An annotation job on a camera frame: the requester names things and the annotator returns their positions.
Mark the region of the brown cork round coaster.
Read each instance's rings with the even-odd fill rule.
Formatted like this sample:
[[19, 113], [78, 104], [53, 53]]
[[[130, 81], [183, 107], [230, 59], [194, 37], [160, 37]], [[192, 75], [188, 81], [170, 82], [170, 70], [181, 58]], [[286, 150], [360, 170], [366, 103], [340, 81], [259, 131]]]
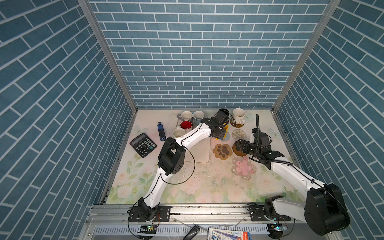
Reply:
[[241, 151], [238, 151], [238, 150], [236, 149], [236, 147], [233, 147], [233, 153], [234, 153], [235, 155], [239, 156], [239, 157], [245, 157], [245, 156], [248, 155], [248, 154], [246, 154], [246, 153], [243, 153], [243, 152], [241, 152]]

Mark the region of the dark brown wooden coaster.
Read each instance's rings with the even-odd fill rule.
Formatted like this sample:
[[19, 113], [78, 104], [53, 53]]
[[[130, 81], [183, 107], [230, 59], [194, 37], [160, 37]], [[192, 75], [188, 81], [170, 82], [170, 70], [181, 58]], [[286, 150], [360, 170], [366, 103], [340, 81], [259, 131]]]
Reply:
[[235, 128], [242, 128], [244, 126], [244, 124], [237, 124], [233, 118], [230, 119], [230, 124]]

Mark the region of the brown paw print coaster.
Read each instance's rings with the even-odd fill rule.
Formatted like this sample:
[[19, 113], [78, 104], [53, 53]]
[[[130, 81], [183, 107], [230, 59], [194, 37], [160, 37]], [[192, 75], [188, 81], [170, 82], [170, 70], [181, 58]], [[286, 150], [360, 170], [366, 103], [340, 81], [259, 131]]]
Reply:
[[221, 160], [227, 160], [230, 156], [233, 155], [232, 148], [228, 144], [217, 144], [213, 149], [213, 153], [215, 158]]

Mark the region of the pink flower coaster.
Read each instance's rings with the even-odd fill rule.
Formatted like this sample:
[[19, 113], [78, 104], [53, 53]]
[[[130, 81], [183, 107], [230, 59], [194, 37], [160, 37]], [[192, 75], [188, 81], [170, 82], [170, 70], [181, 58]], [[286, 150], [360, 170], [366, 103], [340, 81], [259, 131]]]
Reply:
[[257, 172], [257, 167], [247, 157], [236, 157], [232, 159], [232, 174], [248, 181]]

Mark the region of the white speckled mug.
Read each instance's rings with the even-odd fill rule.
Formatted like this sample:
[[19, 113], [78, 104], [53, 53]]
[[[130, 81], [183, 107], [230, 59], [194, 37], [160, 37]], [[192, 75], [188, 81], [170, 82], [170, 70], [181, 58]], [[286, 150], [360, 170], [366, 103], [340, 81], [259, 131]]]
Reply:
[[236, 108], [233, 110], [233, 118], [237, 124], [245, 124], [246, 112], [241, 108]]

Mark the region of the beige serving tray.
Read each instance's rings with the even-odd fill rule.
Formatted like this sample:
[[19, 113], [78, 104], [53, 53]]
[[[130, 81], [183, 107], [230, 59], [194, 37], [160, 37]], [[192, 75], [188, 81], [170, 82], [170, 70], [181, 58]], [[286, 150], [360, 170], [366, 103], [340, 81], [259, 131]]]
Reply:
[[182, 140], [182, 145], [186, 147], [191, 154], [187, 151], [186, 162], [207, 163], [209, 161], [209, 153], [211, 146], [211, 129], [208, 125], [200, 123], [194, 128], [185, 140]]

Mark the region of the yellow mug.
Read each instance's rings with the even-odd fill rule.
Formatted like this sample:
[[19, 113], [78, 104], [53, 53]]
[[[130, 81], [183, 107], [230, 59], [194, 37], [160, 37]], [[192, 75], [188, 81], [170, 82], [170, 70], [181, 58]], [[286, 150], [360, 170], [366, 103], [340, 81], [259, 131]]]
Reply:
[[224, 134], [223, 139], [221, 139], [221, 141], [224, 141], [224, 140], [226, 139], [227, 134], [228, 134], [228, 129], [229, 129], [229, 125], [226, 125], [226, 126], [224, 127], [224, 130], [226, 130], [226, 132], [225, 132], [225, 134]]

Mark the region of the blue grey woven coaster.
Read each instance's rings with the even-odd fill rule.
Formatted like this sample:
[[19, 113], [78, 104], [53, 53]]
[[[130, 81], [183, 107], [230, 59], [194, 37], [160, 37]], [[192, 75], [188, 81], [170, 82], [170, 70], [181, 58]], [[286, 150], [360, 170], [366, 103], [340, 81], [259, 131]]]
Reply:
[[222, 139], [222, 141], [224, 141], [224, 142], [228, 141], [230, 139], [230, 137], [231, 137], [231, 134], [229, 132], [226, 132], [226, 134], [225, 134], [224, 138]]

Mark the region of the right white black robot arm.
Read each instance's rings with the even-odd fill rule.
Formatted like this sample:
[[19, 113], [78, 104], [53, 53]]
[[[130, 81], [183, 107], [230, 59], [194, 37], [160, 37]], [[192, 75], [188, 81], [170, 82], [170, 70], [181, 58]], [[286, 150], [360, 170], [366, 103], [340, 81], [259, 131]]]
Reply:
[[266, 199], [264, 214], [267, 219], [287, 216], [307, 223], [320, 236], [344, 230], [350, 225], [351, 219], [338, 186], [313, 178], [289, 162], [282, 153], [272, 150], [272, 141], [267, 134], [256, 131], [253, 139], [253, 142], [237, 140], [236, 150], [278, 174], [306, 198], [303, 202], [281, 195]]

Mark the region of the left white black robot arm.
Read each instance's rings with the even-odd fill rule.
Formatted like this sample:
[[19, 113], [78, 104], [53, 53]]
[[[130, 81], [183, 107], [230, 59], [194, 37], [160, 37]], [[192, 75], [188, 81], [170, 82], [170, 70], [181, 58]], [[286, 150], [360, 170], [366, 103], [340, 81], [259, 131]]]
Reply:
[[207, 138], [222, 140], [225, 137], [225, 126], [230, 116], [227, 109], [219, 109], [211, 118], [202, 119], [194, 129], [178, 138], [169, 137], [165, 140], [158, 156], [158, 169], [155, 179], [148, 192], [138, 200], [140, 216], [146, 221], [153, 220], [160, 204], [161, 196], [169, 180], [177, 174], [185, 162], [186, 152], [200, 141]]

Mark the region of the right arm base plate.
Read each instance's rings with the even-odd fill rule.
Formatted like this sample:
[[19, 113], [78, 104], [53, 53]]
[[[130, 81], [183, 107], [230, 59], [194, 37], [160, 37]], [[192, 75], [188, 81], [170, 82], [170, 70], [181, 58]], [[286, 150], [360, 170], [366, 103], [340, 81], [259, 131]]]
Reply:
[[259, 205], [256, 203], [250, 203], [246, 205], [247, 211], [250, 213], [251, 221], [290, 221], [291, 217], [285, 215], [279, 215], [270, 207]]

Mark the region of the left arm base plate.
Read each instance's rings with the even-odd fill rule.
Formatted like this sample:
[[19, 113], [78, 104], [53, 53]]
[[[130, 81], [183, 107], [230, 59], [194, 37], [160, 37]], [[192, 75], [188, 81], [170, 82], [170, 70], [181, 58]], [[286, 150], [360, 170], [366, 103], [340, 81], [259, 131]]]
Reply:
[[153, 209], [147, 207], [134, 206], [127, 211], [129, 214], [129, 221], [133, 223], [139, 222], [169, 222], [171, 207], [170, 206], [157, 206]]

